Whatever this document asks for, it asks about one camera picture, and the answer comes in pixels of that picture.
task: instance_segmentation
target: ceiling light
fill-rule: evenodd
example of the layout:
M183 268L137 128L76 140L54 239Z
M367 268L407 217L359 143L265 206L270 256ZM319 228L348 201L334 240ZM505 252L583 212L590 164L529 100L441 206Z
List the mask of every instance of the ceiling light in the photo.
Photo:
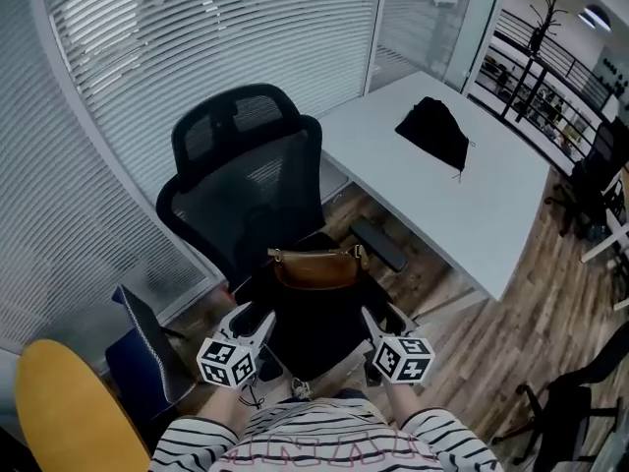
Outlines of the ceiling light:
M590 16L588 16L585 12L582 12L581 14L579 14L579 18L581 18L581 21L583 21L590 28L594 28L595 29L597 27L594 24L594 20Z
M585 8L586 14L590 16L594 22L602 29L611 31L611 25L609 24L609 17L607 13L598 5L589 5Z

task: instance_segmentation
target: black cloth bag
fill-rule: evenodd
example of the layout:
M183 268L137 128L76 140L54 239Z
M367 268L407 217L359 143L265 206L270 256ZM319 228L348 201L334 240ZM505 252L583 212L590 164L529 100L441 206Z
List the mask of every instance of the black cloth bag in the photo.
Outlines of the black cloth bag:
M469 140L441 101L425 97L395 132L459 171L465 168Z

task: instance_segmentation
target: white desk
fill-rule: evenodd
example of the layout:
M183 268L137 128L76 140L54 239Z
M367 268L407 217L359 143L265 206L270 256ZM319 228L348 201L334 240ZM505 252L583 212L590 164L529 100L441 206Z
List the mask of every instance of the white desk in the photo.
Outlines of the white desk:
M425 96L440 99L468 147L458 171L395 133ZM423 321L500 300L520 260L543 198L548 165L510 130L424 73L348 101L319 119L323 153L422 238L477 289Z

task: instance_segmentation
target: office chair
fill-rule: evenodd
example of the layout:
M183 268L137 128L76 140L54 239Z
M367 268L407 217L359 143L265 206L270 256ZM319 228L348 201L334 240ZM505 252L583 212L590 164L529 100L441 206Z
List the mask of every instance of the office chair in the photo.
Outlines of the office chair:
M547 205L556 203L565 208L560 236L565 236L573 221L577 226L577 237L585 236L588 224L582 220L582 213L590 219L590 224L606 226L607 206L601 191L609 186L628 160L629 128L617 117L612 123L601 122L588 155L572 169L568 179L570 191L556 185L554 191L561 195L561 199L550 196L544 200Z
M582 456L581 448L588 434L590 417L614 418L614 429L618 423L622 399L615 407L593 408L592 391L583 384L602 382L629 353L629 322L623 324L600 351L599 355L586 367L559 376L548 385L548 402L542 408L536 395L527 384L520 384L516 393L526 393L531 403L534 417L522 428L511 431L503 437L495 437L491 444L533 431L524 455L515 458L513 463L523 463L533 450L539 437L542 437L540 452L536 458L534 472L548 472L560 461L593 462L595 455Z
M172 145L177 175L161 190L157 214L222 271L238 304L255 303L234 323L235 333L251 332L275 310L272 356L309 381L367 339L362 305L379 321L388 316L390 298L370 277L331 291L295 290L275 278L268 248L338 248L317 232L324 226L321 128L282 90L253 85L214 96L177 123ZM404 254L366 220L351 231L392 269L402 269ZM387 325L402 326L396 317Z
M150 446L172 420L162 424L158 417L190 393L197 380L142 299L124 285L112 299L125 307L134 328L105 350L105 359L123 407Z

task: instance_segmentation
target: brown leather bag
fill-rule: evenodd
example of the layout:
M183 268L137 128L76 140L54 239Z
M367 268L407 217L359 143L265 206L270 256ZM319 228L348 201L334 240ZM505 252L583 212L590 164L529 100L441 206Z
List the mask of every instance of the brown leather bag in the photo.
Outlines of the brown leather bag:
M317 252L268 249L277 279L299 290L332 290L357 283L369 274L370 260L363 245Z

